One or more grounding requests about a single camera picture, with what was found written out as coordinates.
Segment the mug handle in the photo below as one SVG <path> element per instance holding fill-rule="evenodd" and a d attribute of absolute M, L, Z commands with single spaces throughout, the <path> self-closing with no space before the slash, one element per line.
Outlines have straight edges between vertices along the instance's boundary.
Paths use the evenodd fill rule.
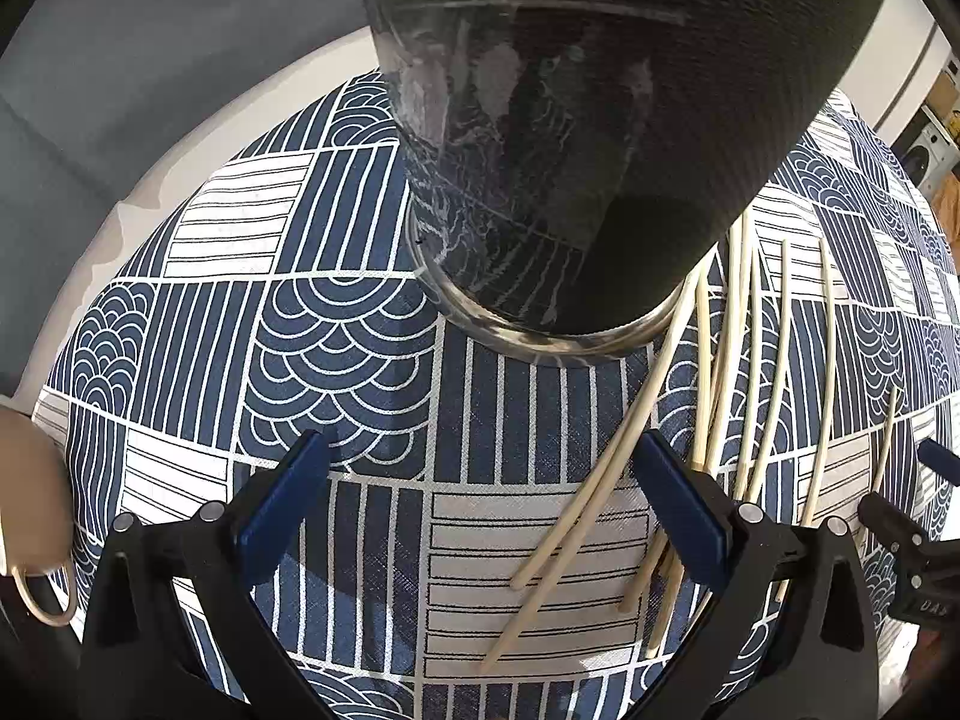
<path fill-rule="evenodd" d="M 61 564 L 61 567 L 66 572 L 67 586 L 66 609 L 61 614 L 51 614 L 40 608 L 40 604 L 34 600 L 34 596 L 30 593 L 30 587 L 27 585 L 27 575 L 21 566 L 13 566 L 13 571 L 11 572 L 13 573 L 13 581 L 16 582 L 16 588 L 20 592 L 20 598 L 23 599 L 23 603 L 27 605 L 32 615 L 40 620 L 40 622 L 51 625 L 54 628 L 62 628 L 64 625 L 67 625 L 77 611 L 77 575 L 74 571 L 73 560 L 70 560 L 70 557 L 68 557 L 66 561 Z"/>

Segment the tablecloth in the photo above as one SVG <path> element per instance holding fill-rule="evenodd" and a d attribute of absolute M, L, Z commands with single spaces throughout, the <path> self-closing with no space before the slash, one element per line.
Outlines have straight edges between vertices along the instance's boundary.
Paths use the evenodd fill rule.
<path fill-rule="evenodd" d="M 664 648 L 616 604 L 656 519 L 625 478 L 587 545 L 488 678 L 477 665 L 519 606 L 508 578 L 589 472 L 659 342 L 568 368 L 506 359 L 439 317 L 411 271 L 409 201 L 385 87 L 347 81 L 214 172 L 142 245 L 64 343 L 35 421 L 73 480 L 80 614 L 117 512 L 189 517 L 271 467 L 299 432 L 330 440 L 328 494 L 274 579 L 253 591 L 284 648 L 349 718 L 614 718 L 661 672 L 700 589 L 686 581 Z M 789 371 L 762 504 L 796 521 L 819 439 L 827 237 L 837 297 L 837 396 L 817 519 L 859 529 L 892 386 L 905 392 L 881 491 L 934 536 L 949 488 L 918 466 L 924 437 L 960 446 L 960 290 L 944 237 L 888 148 L 834 93 L 752 204 L 760 241 L 758 445 L 779 335 L 781 241 L 794 252 Z M 712 341 L 725 249 L 710 272 Z M 741 441 L 744 340 L 720 480 Z M 695 322 L 652 424 L 680 454 L 696 397 Z M 881 649 L 891 556 L 866 574 Z M 56 580 L 62 584 L 62 577 Z M 176 584 L 213 683 L 240 695 L 196 596 Z M 770 635 L 768 597 L 723 694 Z"/>

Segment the wave pattern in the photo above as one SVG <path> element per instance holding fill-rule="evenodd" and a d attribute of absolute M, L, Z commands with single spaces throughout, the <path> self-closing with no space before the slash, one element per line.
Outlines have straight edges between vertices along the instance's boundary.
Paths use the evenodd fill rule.
<path fill-rule="evenodd" d="M 277 459 L 308 428 L 339 470 L 424 469 L 437 312 L 410 279 L 295 279 L 267 297 L 240 446 Z"/>
<path fill-rule="evenodd" d="M 80 323 L 73 352 L 73 394 L 94 408 L 127 416 L 154 288 L 114 284 Z"/>

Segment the grey wall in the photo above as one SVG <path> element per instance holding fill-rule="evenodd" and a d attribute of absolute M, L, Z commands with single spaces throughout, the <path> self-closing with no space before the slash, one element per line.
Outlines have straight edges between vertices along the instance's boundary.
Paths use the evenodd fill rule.
<path fill-rule="evenodd" d="M 0 56 L 0 392 L 117 200 L 361 0 L 37 0 Z"/>

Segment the geometric pattern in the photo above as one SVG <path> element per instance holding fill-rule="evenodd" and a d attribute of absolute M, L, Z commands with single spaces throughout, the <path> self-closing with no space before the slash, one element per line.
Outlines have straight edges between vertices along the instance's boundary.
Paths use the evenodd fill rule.
<path fill-rule="evenodd" d="M 147 238 L 68 338 L 34 418 L 64 447 L 77 522 L 76 628 L 109 522 L 150 522 L 229 499 L 307 428 L 333 450 L 329 490 L 254 600 L 305 678 L 346 718 L 616 718 L 680 644 L 702 589 L 685 581 L 664 651 L 645 656 L 664 591 L 616 604 L 656 517 L 625 478 L 533 627 L 490 678 L 476 666 L 522 603 L 508 579 L 589 473 L 662 339 L 597 367 L 536 367 L 439 317 L 401 242 L 411 201 L 379 74 L 277 124 Z M 856 502 L 896 412 L 881 494 L 934 536 L 951 488 L 916 443 L 960 447 L 960 289 L 944 237 L 889 149 L 834 93 L 754 202 L 762 352 L 744 437 L 751 346 L 731 402 L 719 481 L 760 445 L 773 387 L 781 241 L 793 250 L 789 366 L 761 502 L 797 521 L 821 432 L 823 280 L 837 301 L 836 399 L 815 521 L 859 529 Z M 823 274 L 819 239 L 832 261 Z M 709 271 L 712 344 L 726 245 Z M 683 333 L 651 423 L 692 439 L 697 329 Z M 867 540 L 877 635 L 891 560 Z M 64 588 L 64 576 L 56 576 Z M 192 587 L 175 587 L 213 683 L 239 685 Z M 721 695 L 750 680 L 776 624 L 768 596 Z"/>

